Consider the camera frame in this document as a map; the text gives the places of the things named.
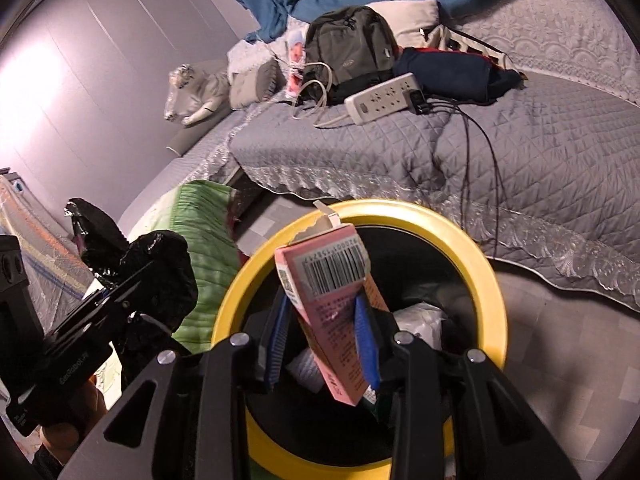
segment trash bin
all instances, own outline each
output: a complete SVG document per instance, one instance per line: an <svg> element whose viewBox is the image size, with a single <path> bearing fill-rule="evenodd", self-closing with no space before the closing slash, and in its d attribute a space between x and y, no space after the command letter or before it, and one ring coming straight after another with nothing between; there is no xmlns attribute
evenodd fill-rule
<svg viewBox="0 0 640 480"><path fill-rule="evenodd" d="M353 223L371 259L371 273L390 310L427 300L456 321L447 345L476 346L502 368L507 349L504 303L491 266L455 224L421 206L392 200L353 200L332 205ZM293 222L245 264L218 313L215 344L242 329L248 314L271 306L279 286L273 251L312 225L320 212ZM287 339L284 364L306 340L296 323ZM393 433L362 406L333 400L324 388L313 394L286 372L266 396L248 395L247 433L251 457L287 480L383 480L390 473ZM444 422L445 452L453 452L450 420Z"/></svg>

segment white pillow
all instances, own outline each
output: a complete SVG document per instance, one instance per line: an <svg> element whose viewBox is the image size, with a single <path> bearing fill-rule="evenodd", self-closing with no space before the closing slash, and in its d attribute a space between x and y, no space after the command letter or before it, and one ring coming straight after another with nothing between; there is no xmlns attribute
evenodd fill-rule
<svg viewBox="0 0 640 480"><path fill-rule="evenodd" d="M437 0L392 0L368 4L389 24L398 46L426 47L421 28L440 23Z"/></svg>

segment black plastic bag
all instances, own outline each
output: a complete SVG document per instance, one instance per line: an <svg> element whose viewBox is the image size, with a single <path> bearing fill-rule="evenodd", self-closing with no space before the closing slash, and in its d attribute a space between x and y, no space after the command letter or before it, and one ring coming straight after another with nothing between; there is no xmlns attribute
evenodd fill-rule
<svg viewBox="0 0 640 480"><path fill-rule="evenodd" d="M116 275L120 259L129 249L129 242L116 222L82 198L69 199L65 216L71 217L80 259L92 270L102 286L113 288L118 283Z"/></svg>
<svg viewBox="0 0 640 480"><path fill-rule="evenodd" d="M122 388L162 350L189 355L171 337L198 301L187 241L172 231L153 231L129 244L113 219L81 198L69 200L65 214L71 216L82 261L105 288L154 262L140 276L128 323L113 338L122 364Z"/></svg>

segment yellow rim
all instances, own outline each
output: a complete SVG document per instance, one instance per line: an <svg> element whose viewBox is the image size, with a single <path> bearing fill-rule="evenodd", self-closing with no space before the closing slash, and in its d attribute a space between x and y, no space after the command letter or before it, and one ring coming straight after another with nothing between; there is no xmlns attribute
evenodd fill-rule
<svg viewBox="0 0 640 480"><path fill-rule="evenodd" d="M428 241L456 267L473 299L478 318L478 346L500 368L507 352L507 320L500 288L482 251L460 228L443 216L421 206L394 200L352 200L333 204L343 222L397 228ZM244 313L256 290L274 268L273 252L320 216L314 211L271 237L238 272L220 306L211 342L240 330ZM246 414L249 454L263 468L284 480L382 480L388 479L391 460L360 467L326 466L304 460L280 447ZM445 452L453 452L450 419L443 428Z"/></svg>

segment plastic bag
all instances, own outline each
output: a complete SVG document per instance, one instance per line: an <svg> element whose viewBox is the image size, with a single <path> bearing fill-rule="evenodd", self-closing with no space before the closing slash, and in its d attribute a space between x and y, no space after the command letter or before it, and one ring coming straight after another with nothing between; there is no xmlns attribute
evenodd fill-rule
<svg viewBox="0 0 640 480"><path fill-rule="evenodd" d="M156 262L152 272L143 273L131 297L134 314L113 336L113 346L122 363L122 389L159 351L173 349L180 355L189 355L184 346L172 339L172 333L198 301L187 241L172 231L152 231L129 244L113 219L81 198L71 199L65 214L71 216L82 261L107 290L149 262Z"/></svg>
<svg viewBox="0 0 640 480"><path fill-rule="evenodd" d="M120 259L129 249L129 242L107 213L82 198L66 203L65 216L71 217L74 242L80 259L107 288L117 284Z"/></svg>
<svg viewBox="0 0 640 480"><path fill-rule="evenodd" d="M442 309L429 303L417 303L394 312L400 330L411 332L423 339L434 350L442 350Z"/></svg>

